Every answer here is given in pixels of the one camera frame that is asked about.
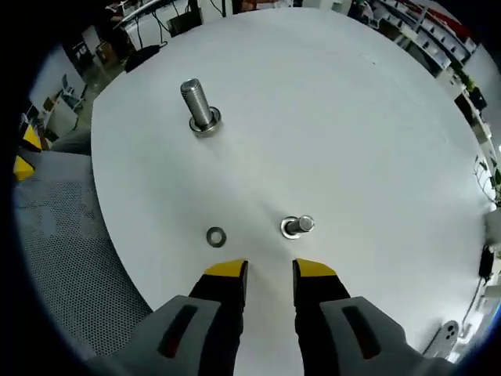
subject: office chair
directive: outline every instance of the office chair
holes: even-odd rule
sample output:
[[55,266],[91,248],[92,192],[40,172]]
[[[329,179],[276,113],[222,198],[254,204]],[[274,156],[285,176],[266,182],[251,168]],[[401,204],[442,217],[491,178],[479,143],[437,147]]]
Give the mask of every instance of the office chair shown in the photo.
[[151,309],[125,272],[86,155],[24,152],[35,172],[14,189],[20,242],[41,300],[84,359],[115,353]]
[[78,98],[74,93],[75,89],[72,88],[68,84],[68,77],[66,75],[63,76],[63,100],[67,103],[68,106],[71,107],[72,110],[79,107],[81,103],[84,101],[83,98]]

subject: shelving unit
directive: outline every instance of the shelving unit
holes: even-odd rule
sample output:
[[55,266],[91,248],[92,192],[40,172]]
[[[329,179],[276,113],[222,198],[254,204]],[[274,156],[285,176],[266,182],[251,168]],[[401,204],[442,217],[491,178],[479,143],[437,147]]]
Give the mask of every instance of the shelving unit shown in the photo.
[[442,51],[439,45],[437,45],[436,41],[429,38],[422,30],[420,30],[418,19],[415,19],[413,16],[406,13],[409,11],[409,8],[406,5],[403,5],[402,3],[393,5],[390,2],[382,0],[379,1],[379,3],[382,8],[387,11],[381,19],[386,20],[398,28],[402,28],[403,25],[406,25],[411,30],[417,32],[417,38],[413,41],[413,43],[426,56],[427,60],[431,60],[433,64],[437,65],[439,72],[432,73],[434,76],[438,75],[440,71],[447,69],[451,60]]
[[420,4],[407,0],[408,3],[420,9],[421,14],[422,12],[426,12],[423,21],[418,24],[421,14],[410,9],[404,2],[396,0],[377,0],[377,2],[383,5],[393,16],[399,17],[402,22],[413,27],[415,31],[424,31],[429,37],[429,42],[437,45],[447,58],[460,63],[461,66],[476,48],[474,44],[467,46],[457,37],[454,31]]

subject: floor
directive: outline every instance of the floor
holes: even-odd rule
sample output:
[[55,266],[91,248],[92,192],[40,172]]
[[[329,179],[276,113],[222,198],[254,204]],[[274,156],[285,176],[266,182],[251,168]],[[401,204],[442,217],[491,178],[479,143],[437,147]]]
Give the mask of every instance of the floor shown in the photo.
[[95,64],[83,73],[82,78],[87,84],[87,89],[84,93],[83,106],[76,111],[78,115],[77,128],[91,128],[94,100],[123,70],[124,66],[119,63],[105,67]]

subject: yellow object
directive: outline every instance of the yellow object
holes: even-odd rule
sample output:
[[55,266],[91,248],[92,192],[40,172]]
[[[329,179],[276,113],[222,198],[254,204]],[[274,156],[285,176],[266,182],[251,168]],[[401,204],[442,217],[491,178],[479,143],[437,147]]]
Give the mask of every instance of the yellow object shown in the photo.
[[30,177],[33,172],[33,166],[19,155],[16,155],[16,160],[14,161],[14,175],[16,176],[17,181],[25,180]]
[[336,275],[334,270],[321,262],[305,260],[302,258],[296,258],[296,262],[299,266],[301,277],[325,277]]
[[41,150],[40,139],[38,138],[38,135],[34,132],[33,127],[29,124],[26,128],[26,132],[24,133],[23,139],[25,139],[31,145],[33,145]]
[[237,260],[214,264],[209,269],[205,270],[204,274],[220,277],[239,277],[244,262],[245,259],[239,258]]

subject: box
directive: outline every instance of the box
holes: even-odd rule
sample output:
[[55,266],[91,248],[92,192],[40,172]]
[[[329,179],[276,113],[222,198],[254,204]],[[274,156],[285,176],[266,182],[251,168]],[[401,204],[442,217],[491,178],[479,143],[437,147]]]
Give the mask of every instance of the box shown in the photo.
[[113,47],[111,47],[111,44],[108,42],[103,42],[97,46],[96,55],[99,57],[99,60],[101,60],[101,63],[103,65],[118,62],[117,54],[113,50]]

